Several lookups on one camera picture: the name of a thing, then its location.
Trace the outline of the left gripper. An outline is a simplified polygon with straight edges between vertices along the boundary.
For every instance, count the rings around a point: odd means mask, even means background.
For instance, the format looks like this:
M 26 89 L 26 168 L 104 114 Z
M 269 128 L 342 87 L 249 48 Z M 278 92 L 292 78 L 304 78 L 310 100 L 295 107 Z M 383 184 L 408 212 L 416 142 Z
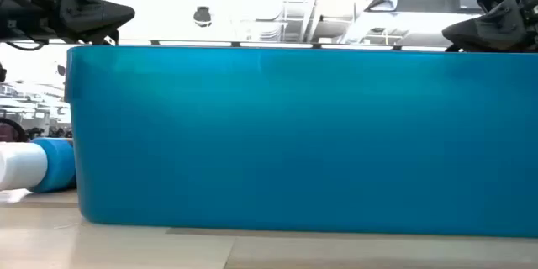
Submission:
M 118 28 L 135 17 L 132 7 L 104 0 L 59 0 L 61 24 L 85 44 L 118 45 Z M 1 41 L 59 39 L 55 0 L 1 0 Z

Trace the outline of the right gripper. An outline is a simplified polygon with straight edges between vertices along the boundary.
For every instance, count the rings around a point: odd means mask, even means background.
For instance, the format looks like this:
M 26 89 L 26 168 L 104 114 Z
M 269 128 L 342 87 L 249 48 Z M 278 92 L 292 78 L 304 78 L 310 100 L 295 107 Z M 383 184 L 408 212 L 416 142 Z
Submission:
M 529 48 L 527 30 L 534 42 L 530 48 L 537 50 L 537 0 L 522 0 L 521 10 L 516 0 L 503 0 L 480 17 L 448 26 L 442 35 L 467 52 L 521 52 Z

